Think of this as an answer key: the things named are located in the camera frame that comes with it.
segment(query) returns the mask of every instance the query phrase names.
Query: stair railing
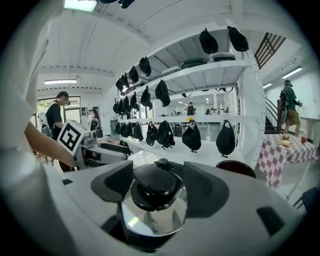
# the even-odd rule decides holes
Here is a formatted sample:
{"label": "stair railing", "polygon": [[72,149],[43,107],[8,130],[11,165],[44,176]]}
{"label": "stair railing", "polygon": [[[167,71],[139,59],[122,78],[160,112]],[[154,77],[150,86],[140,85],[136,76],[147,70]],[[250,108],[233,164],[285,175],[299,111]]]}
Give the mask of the stair railing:
{"label": "stair railing", "polygon": [[280,99],[276,101],[277,106],[272,103],[267,96],[264,96],[265,108],[270,112],[274,120],[276,121],[276,133],[281,134],[281,124],[280,124]]}

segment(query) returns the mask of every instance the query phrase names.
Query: chair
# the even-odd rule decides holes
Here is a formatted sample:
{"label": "chair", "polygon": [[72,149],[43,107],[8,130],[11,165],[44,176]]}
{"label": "chair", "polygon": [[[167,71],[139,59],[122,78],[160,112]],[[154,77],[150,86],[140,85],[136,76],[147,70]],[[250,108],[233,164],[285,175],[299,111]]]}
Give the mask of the chair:
{"label": "chair", "polygon": [[254,179],[257,179],[255,171],[247,164],[235,160],[226,160],[218,163],[215,167],[237,173],[242,175],[247,175]]}
{"label": "chair", "polygon": [[297,207],[297,209],[304,205],[305,210],[309,212],[312,208],[312,205],[316,201],[317,196],[319,196],[319,189],[317,187],[310,188],[302,194],[302,196],[299,198],[298,201],[294,203],[293,206],[295,207],[300,201],[302,201],[302,203]]}

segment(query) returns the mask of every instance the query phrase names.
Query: man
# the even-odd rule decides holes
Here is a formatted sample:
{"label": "man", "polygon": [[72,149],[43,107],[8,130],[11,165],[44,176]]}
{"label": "man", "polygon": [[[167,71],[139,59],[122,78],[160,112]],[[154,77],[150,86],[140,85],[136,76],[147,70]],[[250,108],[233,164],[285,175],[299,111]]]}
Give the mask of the man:
{"label": "man", "polygon": [[297,97],[292,87],[293,85],[289,80],[284,81],[283,91],[286,95],[287,102],[288,102],[288,105],[286,106],[284,134],[288,134],[290,126],[296,125],[294,136],[298,137],[301,124],[299,120],[299,114],[296,111],[296,105],[299,107],[302,107],[302,103],[300,101],[296,101]]}
{"label": "man", "polygon": [[48,121],[49,128],[51,130],[51,138],[55,141],[58,139],[61,129],[64,127],[61,117],[60,106],[67,105],[69,103],[69,95],[66,91],[61,91],[55,97],[51,106],[47,110],[45,116]]}
{"label": "man", "polygon": [[186,110],[186,115],[187,116],[193,116],[196,113],[196,109],[194,108],[192,102],[189,103],[189,106]]}

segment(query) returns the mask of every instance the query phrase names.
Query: staircase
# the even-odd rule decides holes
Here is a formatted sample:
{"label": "staircase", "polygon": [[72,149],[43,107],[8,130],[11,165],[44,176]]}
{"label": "staircase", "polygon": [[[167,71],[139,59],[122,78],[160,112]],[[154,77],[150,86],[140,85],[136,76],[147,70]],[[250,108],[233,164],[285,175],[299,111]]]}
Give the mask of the staircase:
{"label": "staircase", "polygon": [[264,134],[276,134],[276,128],[272,125],[267,117],[265,117],[265,129]]}

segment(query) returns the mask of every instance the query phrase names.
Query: desk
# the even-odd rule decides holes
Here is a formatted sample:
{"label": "desk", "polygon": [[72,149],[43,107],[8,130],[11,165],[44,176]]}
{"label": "desk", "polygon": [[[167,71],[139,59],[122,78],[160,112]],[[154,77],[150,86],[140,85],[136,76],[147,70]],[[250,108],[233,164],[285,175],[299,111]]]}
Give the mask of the desk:
{"label": "desk", "polygon": [[[302,144],[300,138],[291,135],[289,139],[291,141],[291,146],[284,146],[280,144],[282,139],[282,134],[265,134],[260,156],[256,165],[256,167],[263,172],[266,177],[266,184],[270,188],[275,188],[281,183],[281,172],[286,162],[300,163],[318,159],[318,151],[315,145],[309,142]],[[288,198],[292,195],[300,181],[306,175],[309,165],[310,163],[300,180],[287,196]]]}

